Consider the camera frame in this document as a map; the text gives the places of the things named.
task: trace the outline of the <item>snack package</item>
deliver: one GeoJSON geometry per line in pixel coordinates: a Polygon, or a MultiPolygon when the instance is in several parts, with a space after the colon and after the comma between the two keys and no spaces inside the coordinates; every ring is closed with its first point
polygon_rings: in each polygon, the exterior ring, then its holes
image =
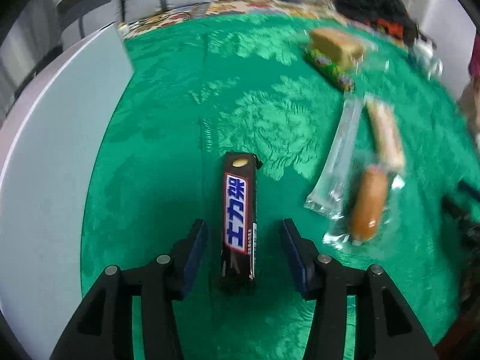
{"type": "Polygon", "coordinates": [[[365,99],[380,163],[389,172],[402,173],[406,161],[393,109],[370,94],[365,99]]]}
{"type": "Polygon", "coordinates": [[[261,166],[254,154],[225,154],[220,286],[228,293],[252,289],[255,284],[255,173],[261,166]]]}
{"type": "Polygon", "coordinates": [[[359,39],[329,27],[311,31],[310,46],[330,58],[343,71],[352,68],[354,61],[362,59],[366,51],[359,39]]]}
{"type": "Polygon", "coordinates": [[[305,58],[342,92],[353,92],[355,90],[353,79],[317,49],[306,49],[305,58]]]}
{"type": "Polygon", "coordinates": [[[369,258],[394,254],[401,236],[398,200],[404,186],[402,176],[387,172],[374,153],[356,150],[345,184],[344,215],[332,222],[322,242],[369,258]]]}
{"type": "Polygon", "coordinates": [[[304,204],[305,208],[329,219],[338,220],[343,216],[344,190],[363,105],[364,99],[345,99],[337,133],[322,174],[304,204]]]}
{"type": "Polygon", "coordinates": [[[305,59],[342,92],[355,91],[355,77],[389,70],[389,61],[374,42],[339,28],[320,27],[309,33],[305,59]]]}
{"type": "Polygon", "coordinates": [[[376,232],[388,192],[388,179],[378,165],[369,165],[361,177],[360,188],[347,228],[352,238],[364,242],[372,239],[376,232]]]}

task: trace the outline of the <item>bread snack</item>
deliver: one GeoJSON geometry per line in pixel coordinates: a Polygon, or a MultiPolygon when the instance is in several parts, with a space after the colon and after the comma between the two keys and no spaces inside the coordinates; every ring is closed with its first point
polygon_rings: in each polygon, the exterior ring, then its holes
{"type": "Polygon", "coordinates": [[[366,101],[366,105],[382,166],[387,171],[402,172],[405,168],[405,155],[392,107],[371,98],[366,101]]]}
{"type": "Polygon", "coordinates": [[[360,190],[349,223],[353,239],[364,242],[373,238],[382,217],[388,192],[387,175],[377,165],[363,173],[360,190]]]}
{"type": "Polygon", "coordinates": [[[336,28],[316,28],[310,32],[310,45],[329,57],[342,70],[361,59],[365,48],[354,36],[336,28]]]}

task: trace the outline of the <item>blue label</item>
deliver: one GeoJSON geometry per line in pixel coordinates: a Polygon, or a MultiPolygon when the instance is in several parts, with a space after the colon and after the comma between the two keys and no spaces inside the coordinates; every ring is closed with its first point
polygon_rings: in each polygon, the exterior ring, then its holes
{"type": "Polygon", "coordinates": [[[247,180],[226,173],[225,182],[225,244],[247,253],[247,180]]]}

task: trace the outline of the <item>black cloth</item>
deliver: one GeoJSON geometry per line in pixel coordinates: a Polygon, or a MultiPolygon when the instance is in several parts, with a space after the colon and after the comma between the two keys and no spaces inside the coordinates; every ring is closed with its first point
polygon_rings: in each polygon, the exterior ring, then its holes
{"type": "Polygon", "coordinates": [[[342,15],[362,23],[374,25],[378,19],[384,19],[401,25],[407,45],[416,38],[416,24],[401,0],[335,0],[335,6],[342,15]]]}

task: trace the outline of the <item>round table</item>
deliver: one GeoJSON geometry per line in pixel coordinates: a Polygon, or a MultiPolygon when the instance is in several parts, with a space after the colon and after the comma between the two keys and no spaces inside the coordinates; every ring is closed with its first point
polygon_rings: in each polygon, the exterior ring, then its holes
{"type": "MultiPolygon", "coordinates": [[[[142,266],[169,251],[195,218],[210,240],[192,293],[174,310],[185,359],[300,359],[314,302],[295,292],[279,241],[284,218],[321,253],[347,266],[381,264],[433,343],[456,317],[461,269],[459,235],[441,215],[441,197],[460,178],[480,185],[473,144],[455,103],[421,77],[404,50],[347,28],[378,45],[355,77],[357,94],[391,103],[407,166],[395,226],[356,249],[322,244],[326,218],[303,207],[332,144],[343,94],[302,58],[306,31],[341,27],[328,20],[231,15],[161,28],[125,42],[134,76],[98,153],[82,230],[85,294],[105,266],[142,266]],[[387,61],[388,71],[378,61],[387,61]],[[220,268],[222,159],[252,152],[257,179],[254,295],[217,290],[220,268]]],[[[374,151],[368,115],[356,150],[374,151]]],[[[133,339],[142,355],[139,303],[133,339]]],[[[355,300],[349,298],[346,358],[352,358],[355,300]]]]}

